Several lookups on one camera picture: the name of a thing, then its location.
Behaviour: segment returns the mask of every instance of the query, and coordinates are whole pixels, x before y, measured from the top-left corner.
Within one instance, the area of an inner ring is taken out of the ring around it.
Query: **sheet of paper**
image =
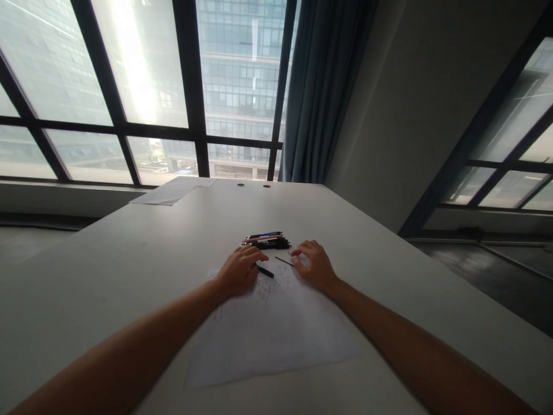
[[[196,187],[211,187],[217,179],[177,177],[129,203],[173,206]]]
[[[353,359],[343,312],[276,259],[260,263],[252,292],[219,306],[198,332],[186,387],[247,379]]]

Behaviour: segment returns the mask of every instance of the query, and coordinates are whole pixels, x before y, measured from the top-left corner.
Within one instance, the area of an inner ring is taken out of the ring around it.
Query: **blue curtain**
[[[278,179],[324,183],[376,0],[302,0]]]

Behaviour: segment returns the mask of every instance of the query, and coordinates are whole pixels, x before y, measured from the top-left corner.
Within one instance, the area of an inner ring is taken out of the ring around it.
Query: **table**
[[[283,231],[292,244],[316,239],[344,280],[453,346],[536,410],[553,411],[553,339],[322,185],[236,184],[220,179],[173,206],[129,204],[5,270],[0,413],[107,336],[201,284],[242,237],[265,231]],[[426,413],[348,325],[359,360],[184,390],[192,337],[137,413]]]

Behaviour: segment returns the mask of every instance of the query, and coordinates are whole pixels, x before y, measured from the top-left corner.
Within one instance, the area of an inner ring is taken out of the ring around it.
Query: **gray floor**
[[[499,304],[553,338],[553,282],[469,244],[413,243]],[[491,247],[546,274],[553,254],[541,248]]]
[[[74,233],[35,228],[0,227],[0,269],[4,270],[6,267],[19,265]]]

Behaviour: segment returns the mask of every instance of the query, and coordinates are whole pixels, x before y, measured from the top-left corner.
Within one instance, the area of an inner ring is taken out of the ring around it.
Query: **hand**
[[[304,266],[297,258],[299,254],[305,254],[309,258],[307,266]],[[294,268],[298,270],[302,278],[322,292],[328,294],[334,283],[339,281],[327,253],[317,241],[303,241],[290,255]]]
[[[268,256],[256,247],[248,245],[236,248],[215,277],[215,281],[229,297],[243,294],[255,284],[256,262],[268,259]]]

